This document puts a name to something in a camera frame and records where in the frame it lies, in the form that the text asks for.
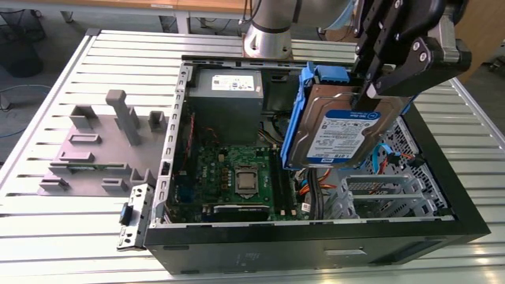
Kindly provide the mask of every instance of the motherboard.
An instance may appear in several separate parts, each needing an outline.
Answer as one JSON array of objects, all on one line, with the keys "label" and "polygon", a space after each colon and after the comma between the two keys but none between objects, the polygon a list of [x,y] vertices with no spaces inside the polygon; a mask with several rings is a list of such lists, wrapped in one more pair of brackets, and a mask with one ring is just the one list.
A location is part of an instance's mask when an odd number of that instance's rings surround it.
[{"label": "motherboard", "polygon": [[289,173],[269,147],[201,147],[192,178],[177,177],[184,222],[299,220]]}]

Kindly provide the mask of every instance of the floor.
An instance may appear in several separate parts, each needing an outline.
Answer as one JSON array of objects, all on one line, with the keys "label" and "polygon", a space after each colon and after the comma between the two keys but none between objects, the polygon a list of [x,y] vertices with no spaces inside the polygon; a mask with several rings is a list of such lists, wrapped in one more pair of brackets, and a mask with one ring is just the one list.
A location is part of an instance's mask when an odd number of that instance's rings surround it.
[{"label": "floor", "polygon": [[[37,76],[17,79],[12,78],[0,69],[0,90],[25,84],[52,86],[88,28],[161,32],[160,19],[153,16],[76,12],[73,14],[75,22],[67,24],[59,11],[41,10],[41,14],[40,21],[47,33],[47,39],[36,43],[35,47],[44,61],[44,71]],[[247,27],[241,27],[241,30],[239,29],[237,20],[231,20],[227,29],[221,30],[227,23],[228,20],[219,19],[207,23],[208,28],[201,28],[200,22],[192,19],[192,32],[195,34],[216,34],[217,32],[219,35],[235,36],[237,33],[247,31]],[[171,32],[177,32],[177,25],[172,18],[164,18],[164,27],[165,29],[169,28]],[[316,29],[313,28],[293,27],[292,36],[296,39],[319,40]],[[465,86],[490,119],[501,131],[505,132],[505,112],[502,111],[505,107],[505,98],[502,98],[505,77],[489,73],[486,68],[482,67]],[[0,166],[15,147],[20,134],[5,138],[1,137],[24,129],[45,98],[47,92],[45,88],[31,87],[3,93],[13,108],[9,112],[0,111]]]}]

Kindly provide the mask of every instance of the black bin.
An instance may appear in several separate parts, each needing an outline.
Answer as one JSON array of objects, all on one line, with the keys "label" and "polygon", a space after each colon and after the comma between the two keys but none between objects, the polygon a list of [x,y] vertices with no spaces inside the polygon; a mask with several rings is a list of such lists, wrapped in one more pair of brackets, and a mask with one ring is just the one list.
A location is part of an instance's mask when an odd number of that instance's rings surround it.
[{"label": "black bin", "polygon": [[11,26],[20,26],[24,28],[27,39],[31,42],[37,42],[45,38],[45,31],[40,24],[40,11],[37,10],[15,10],[0,9],[0,16],[5,21],[5,24]]},{"label": "black bin", "polygon": [[0,66],[17,78],[37,75],[44,67],[27,31],[16,25],[0,25]]}]

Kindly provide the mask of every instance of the slotted metal table surface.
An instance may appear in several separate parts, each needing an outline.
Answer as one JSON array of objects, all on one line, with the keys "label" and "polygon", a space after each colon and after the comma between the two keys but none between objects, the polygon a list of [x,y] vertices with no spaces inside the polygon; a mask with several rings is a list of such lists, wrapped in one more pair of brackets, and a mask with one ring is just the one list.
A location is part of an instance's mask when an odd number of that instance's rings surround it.
[{"label": "slotted metal table surface", "polygon": [[[352,44],[293,40],[297,60],[352,62],[353,50]],[[505,142],[457,80],[429,89],[415,104],[493,233],[403,266],[172,276],[148,251],[115,250],[125,198],[36,196],[73,106],[91,104],[97,114],[112,114],[105,94],[123,89],[139,115],[160,110],[171,116],[183,54],[239,57],[241,40],[127,31],[85,36],[0,171],[1,283],[505,281]]]}]

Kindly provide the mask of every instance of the screw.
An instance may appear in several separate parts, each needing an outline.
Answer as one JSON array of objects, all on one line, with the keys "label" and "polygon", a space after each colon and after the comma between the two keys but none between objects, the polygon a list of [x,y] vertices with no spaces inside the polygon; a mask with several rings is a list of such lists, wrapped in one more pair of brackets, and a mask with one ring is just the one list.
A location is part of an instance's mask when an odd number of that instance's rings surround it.
[{"label": "screw", "polygon": [[420,61],[424,62],[427,60],[427,57],[428,57],[428,54],[423,52],[421,55],[419,56]]}]

